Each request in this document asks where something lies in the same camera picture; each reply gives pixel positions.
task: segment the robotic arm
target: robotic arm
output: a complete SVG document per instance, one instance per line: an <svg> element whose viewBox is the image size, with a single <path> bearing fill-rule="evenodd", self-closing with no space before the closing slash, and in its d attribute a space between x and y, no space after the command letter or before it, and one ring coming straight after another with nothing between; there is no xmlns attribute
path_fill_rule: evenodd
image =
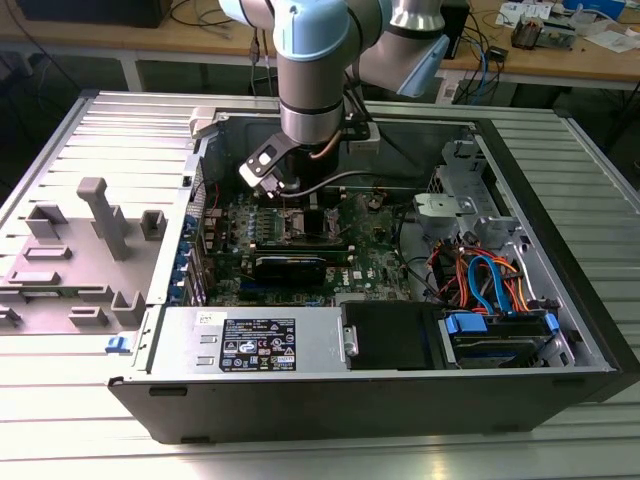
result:
<svg viewBox="0 0 640 480"><path fill-rule="evenodd" d="M245 181L273 198L336 168L337 158L318 161L317 152L340 140L345 71L420 96L449 43L441 1L220 0L231 18L273 30L278 53L282 132L241 165Z"/></svg>

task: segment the floor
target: floor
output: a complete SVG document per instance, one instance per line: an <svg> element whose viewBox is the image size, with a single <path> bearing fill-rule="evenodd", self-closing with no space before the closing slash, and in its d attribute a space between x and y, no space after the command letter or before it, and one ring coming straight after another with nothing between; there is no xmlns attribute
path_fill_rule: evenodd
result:
<svg viewBox="0 0 640 480"><path fill-rule="evenodd" d="M126 90L119 65L107 59L56 58L62 68L83 89ZM75 101L78 91L46 58L32 57L33 75L16 74L0 82L0 201L10 193L37 156L59 120ZM240 66L144 62L142 66L148 90L172 93L249 94L249 69ZM419 101L433 102L438 82ZM258 95L267 95L266 82L257 81ZM551 87L501 84L495 95L481 98L479 104L541 108L549 104L555 90ZM393 99L384 92L367 92L376 98ZM554 108L568 111L599 145L616 121L623 102L621 92L572 89L560 94ZM635 187L640 186L640 171L634 165L640 155L640 119L633 124L609 152L609 158Z"/></svg>

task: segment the slotted aluminum surface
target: slotted aluminum surface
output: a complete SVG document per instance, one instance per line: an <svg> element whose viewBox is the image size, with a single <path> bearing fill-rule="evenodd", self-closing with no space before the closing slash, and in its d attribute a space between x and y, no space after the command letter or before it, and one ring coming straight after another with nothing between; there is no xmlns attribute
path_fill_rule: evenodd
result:
<svg viewBox="0 0 640 480"><path fill-rule="evenodd" d="M171 189L191 150L187 122L192 108L221 103L274 106L260 99L128 93L103 93L95 101L81 101L58 138L45 147L46 158L41 160L54 159L51 166L32 171L38 180L21 184L7 205L17 202L17 210L28 213L25 198L63 198L68 200L65 208L83 212L82 204L67 192L73 193L70 186L80 175L91 172L106 175L113 187L111 199L131 215L164 208L171 203ZM493 119L627 341L640 354L637 199L629 200L628 186L570 122L542 110L469 111L408 104L372 104L371 110L445 119L469 112L469 117ZM9 215L0 230L6 255L3 271L27 233L23 222ZM527 434L161 445L104 387L105 379L121 373L129 362L128 357L106 356L107 340L104 335L0 337L0 458L8 460L0 463L2 478L11 473L22 478L102 478L113 477L116 468L120 474L158 472L163 478L640 476L638 386L604 404L571 408Z"/></svg>

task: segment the blue electrical wire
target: blue electrical wire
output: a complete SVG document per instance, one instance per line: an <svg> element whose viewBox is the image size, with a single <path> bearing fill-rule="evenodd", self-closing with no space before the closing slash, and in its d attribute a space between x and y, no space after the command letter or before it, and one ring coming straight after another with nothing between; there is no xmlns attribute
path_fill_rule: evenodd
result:
<svg viewBox="0 0 640 480"><path fill-rule="evenodd" d="M489 315L493 315L494 310L493 306L484 298L480 292L478 291L478 287L476 285L476 264L480 261L486 262L489 265L489 270L491 271L491 275L493 275L493 285L496 289L496 298L498 299L498 305L500 306L500 310L503 312L511 312L511 302L509 302L509 297L507 297L502 289L502 278L500 276L500 269L486 255L479 255L475 257L471 262L469 262L469 289L471 290L471 294L476 297L476 300L482 304L484 308L487 309Z"/></svg>
<svg viewBox="0 0 640 480"><path fill-rule="evenodd" d="M480 54L480 58L482 60L482 78L480 79L480 86L478 87L478 90L476 90L476 96L473 98L473 101L471 102L471 105L475 105L476 103L478 103L478 100L480 100L480 97L482 96L482 91L484 90L484 84L487 80L489 65L487 63L487 56L482 51L482 46L480 46L478 42L470 38L467 39L467 41L478 49L478 53Z"/></svg>

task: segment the power supply label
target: power supply label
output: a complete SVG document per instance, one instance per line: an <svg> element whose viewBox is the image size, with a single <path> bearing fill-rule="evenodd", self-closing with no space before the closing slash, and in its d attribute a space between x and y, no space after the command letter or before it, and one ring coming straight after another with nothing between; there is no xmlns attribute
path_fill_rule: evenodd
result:
<svg viewBox="0 0 640 480"><path fill-rule="evenodd" d="M293 318L227 319L222 332L223 372L291 372L296 369Z"/></svg>

